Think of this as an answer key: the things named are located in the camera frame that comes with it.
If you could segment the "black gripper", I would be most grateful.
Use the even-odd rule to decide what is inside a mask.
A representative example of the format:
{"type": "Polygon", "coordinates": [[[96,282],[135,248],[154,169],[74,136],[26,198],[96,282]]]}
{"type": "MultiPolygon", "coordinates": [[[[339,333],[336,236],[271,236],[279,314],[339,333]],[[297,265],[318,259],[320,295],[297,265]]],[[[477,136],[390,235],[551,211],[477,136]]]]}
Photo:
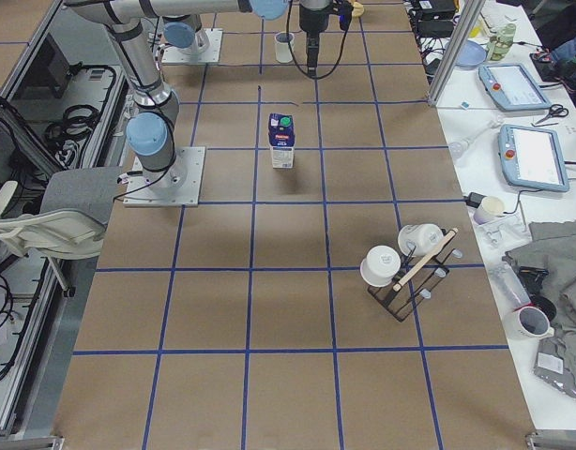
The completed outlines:
{"type": "Polygon", "coordinates": [[[339,27],[345,32],[350,28],[353,4],[343,0],[302,0],[299,2],[299,26],[307,33],[307,75],[317,75],[320,47],[319,33],[325,32],[329,16],[339,18],[339,27]]]}

